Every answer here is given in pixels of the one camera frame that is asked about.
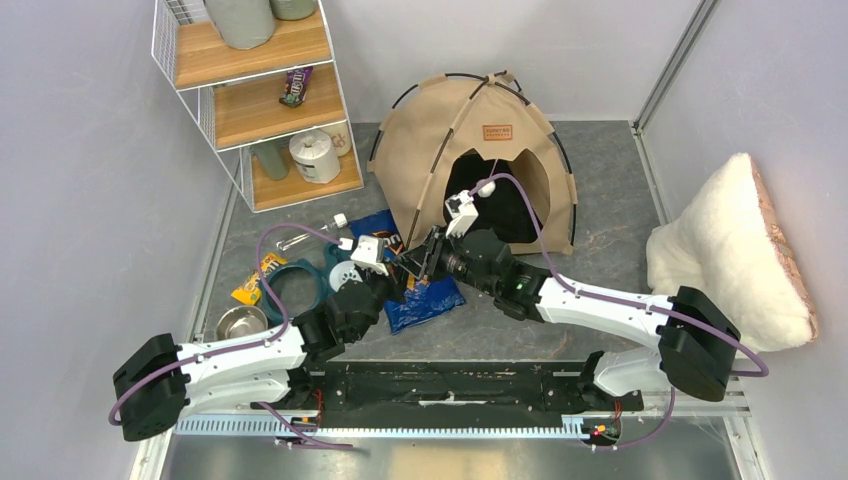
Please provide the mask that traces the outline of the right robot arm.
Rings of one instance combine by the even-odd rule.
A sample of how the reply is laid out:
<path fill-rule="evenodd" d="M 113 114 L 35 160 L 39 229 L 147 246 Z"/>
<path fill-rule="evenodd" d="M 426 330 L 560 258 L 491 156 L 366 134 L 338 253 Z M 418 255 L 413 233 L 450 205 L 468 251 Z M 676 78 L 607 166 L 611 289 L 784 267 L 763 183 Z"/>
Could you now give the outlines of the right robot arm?
<path fill-rule="evenodd" d="M 585 361 L 577 395 L 588 408 L 670 387 L 708 402 L 725 396 L 740 333 L 698 289 L 651 296 L 585 286 L 518 259 L 491 230 L 450 238 L 434 227 L 424 244 L 395 262 L 419 278 L 450 277 L 471 286 L 511 318 L 576 325 L 637 343 Z"/>

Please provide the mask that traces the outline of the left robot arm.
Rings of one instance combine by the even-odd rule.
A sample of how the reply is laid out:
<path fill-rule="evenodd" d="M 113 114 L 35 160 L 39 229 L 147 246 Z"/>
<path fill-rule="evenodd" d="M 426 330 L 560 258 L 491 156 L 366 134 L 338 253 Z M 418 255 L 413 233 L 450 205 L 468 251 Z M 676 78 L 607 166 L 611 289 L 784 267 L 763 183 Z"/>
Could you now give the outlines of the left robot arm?
<path fill-rule="evenodd" d="M 113 374 L 116 402 L 108 421 L 128 442 L 149 439 L 179 420 L 237 404 L 307 405 L 308 369 L 340 354 L 375 325 L 387 301 L 402 301 L 409 273 L 361 270 L 313 309 L 266 332 L 211 343 L 149 338 Z"/>

